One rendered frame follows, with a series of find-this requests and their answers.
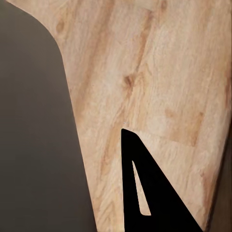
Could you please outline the trash can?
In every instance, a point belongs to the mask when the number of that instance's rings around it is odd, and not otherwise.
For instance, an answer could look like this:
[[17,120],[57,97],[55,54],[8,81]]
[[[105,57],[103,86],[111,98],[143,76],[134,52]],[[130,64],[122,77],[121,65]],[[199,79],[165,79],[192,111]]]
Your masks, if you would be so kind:
[[62,55],[0,0],[0,232],[98,232]]

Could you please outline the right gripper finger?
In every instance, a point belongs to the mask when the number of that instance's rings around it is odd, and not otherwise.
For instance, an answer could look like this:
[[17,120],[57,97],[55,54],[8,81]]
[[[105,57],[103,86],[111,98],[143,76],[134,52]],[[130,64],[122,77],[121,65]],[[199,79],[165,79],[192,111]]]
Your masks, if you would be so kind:
[[[125,232],[203,232],[139,136],[121,135]],[[151,216],[140,213],[132,161]]]

